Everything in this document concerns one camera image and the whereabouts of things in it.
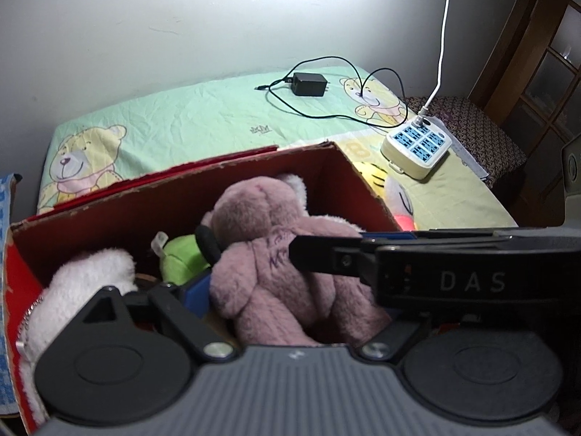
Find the pink plush teddy bear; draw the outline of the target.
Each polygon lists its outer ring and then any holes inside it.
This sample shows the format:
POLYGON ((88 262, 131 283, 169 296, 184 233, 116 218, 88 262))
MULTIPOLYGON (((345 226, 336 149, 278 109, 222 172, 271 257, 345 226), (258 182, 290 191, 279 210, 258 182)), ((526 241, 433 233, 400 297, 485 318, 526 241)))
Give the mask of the pink plush teddy bear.
POLYGON ((203 223, 223 249, 211 273, 211 299, 245 346, 314 347, 307 328, 329 320, 341 342, 359 347, 390 324, 358 279, 303 273, 292 265, 289 245, 296 236, 361 238, 362 232, 343 218, 310 215, 300 177, 236 182, 203 223))

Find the yellow tiger plush toy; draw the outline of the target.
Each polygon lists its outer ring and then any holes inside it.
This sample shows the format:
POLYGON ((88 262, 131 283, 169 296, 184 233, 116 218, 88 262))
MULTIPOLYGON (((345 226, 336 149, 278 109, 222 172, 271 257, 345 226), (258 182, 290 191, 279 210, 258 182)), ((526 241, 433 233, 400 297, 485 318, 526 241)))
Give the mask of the yellow tiger plush toy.
POLYGON ((385 169, 371 162, 360 162, 358 170, 373 191, 384 201, 400 229, 416 230, 414 207, 401 183, 385 169))

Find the red cardboard box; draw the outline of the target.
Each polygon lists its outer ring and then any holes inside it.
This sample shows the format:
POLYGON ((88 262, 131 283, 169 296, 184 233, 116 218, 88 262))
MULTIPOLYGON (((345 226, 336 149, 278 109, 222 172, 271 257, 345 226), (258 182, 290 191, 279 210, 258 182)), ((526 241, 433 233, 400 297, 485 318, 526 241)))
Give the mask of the red cardboard box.
POLYGON ((37 425, 23 390, 16 338, 26 311, 63 264, 84 253, 121 248, 132 255, 137 272, 150 275, 158 265, 150 247, 158 232, 191 234, 229 185, 285 173, 303 179, 311 215, 334 215, 367 231, 399 228, 383 200, 332 142, 294 149, 268 146, 177 165, 11 225, 2 266, 4 333, 26 431, 36 431, 37 425))

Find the green plush toy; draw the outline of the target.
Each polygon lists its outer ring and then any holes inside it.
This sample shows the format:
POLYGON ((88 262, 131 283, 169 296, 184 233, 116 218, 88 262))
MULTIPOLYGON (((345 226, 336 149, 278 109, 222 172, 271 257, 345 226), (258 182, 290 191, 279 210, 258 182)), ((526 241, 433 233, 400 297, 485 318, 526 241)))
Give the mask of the green plush toy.
POLYGON ((173 239, 159 231, 151 242, 151 249, 159 257, 162 280, 183 286, 209 268, 194 234, 173 239))

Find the patterned brown seat cushion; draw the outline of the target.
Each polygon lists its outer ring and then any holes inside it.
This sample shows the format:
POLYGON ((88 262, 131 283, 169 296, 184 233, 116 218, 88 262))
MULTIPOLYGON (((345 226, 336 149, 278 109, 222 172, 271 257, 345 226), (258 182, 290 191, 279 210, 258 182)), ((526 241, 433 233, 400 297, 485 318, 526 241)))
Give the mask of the patterned brown seat cushion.
POLYGON ((439 118, 487 171, 488 187, 525 164, 525 153, 466 97, 436 97, 428 113, 439 118))

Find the white fluffy plush toy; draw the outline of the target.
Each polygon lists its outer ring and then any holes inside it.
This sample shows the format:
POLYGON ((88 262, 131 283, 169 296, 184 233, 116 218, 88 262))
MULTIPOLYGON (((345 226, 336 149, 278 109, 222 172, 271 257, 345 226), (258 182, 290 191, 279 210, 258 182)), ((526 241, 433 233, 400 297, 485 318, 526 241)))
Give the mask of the white fluffy plush toy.
POLYGON ((106 286, 116 287, 121 294, 138 289, 134 260, 128 252, 104 249, 67 262, 25 313, 16 348, 23 390, 36 425, 47 419, 33 379, 39 357, 89 300, 106 286))

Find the white blue power strip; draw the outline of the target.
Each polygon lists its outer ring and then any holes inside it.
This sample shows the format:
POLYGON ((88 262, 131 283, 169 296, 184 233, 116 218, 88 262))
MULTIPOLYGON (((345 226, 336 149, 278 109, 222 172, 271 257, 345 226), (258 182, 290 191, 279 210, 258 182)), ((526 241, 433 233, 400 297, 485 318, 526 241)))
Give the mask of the white blue power strip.
POLYGON ((425 179, 451 148, 450 136, 426 117, 391 128, 381 145, 387 161, 415 180, 425 179))

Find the wooden glass cabinet door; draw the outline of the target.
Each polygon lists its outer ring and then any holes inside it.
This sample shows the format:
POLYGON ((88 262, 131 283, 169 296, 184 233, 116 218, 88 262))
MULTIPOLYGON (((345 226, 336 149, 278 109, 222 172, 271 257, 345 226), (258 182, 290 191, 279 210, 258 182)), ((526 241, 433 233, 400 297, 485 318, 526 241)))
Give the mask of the wooden glass cabinet door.
POLYGON ((516 0, 469 99, 526 154, 580 133, 580 0, 516 0))

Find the cartoon bear bed sheet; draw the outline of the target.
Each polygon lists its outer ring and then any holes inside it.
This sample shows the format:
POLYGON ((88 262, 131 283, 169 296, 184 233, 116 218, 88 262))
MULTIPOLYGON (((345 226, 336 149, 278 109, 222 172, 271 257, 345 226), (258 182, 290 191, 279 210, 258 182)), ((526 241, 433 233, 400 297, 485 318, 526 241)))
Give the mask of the cartoon bear bed sheet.
POLYGON ((376 164, 411 197, 421 229, 506 227, 513 218, 454 152, 422 181, 382 156, 394 125, 415 115, 394 90, 346 66, 322 71, 323 97, 297 97, 278 73, 247 75, 149 94, 59 125, 43 168, 36 209, 47 213, 121 180, 267 146, 336 143, 354 162, 376 164))

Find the black power adapter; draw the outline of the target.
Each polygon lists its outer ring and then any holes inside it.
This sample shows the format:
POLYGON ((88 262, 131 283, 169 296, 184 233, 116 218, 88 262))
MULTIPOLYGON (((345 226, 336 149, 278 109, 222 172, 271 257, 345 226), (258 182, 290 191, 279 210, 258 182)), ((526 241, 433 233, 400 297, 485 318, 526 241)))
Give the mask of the black power adapter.
POLYGON ((323 97, 328 81, 316 73, 294 72, 290 81, 290 89, 297 97, 323 97))

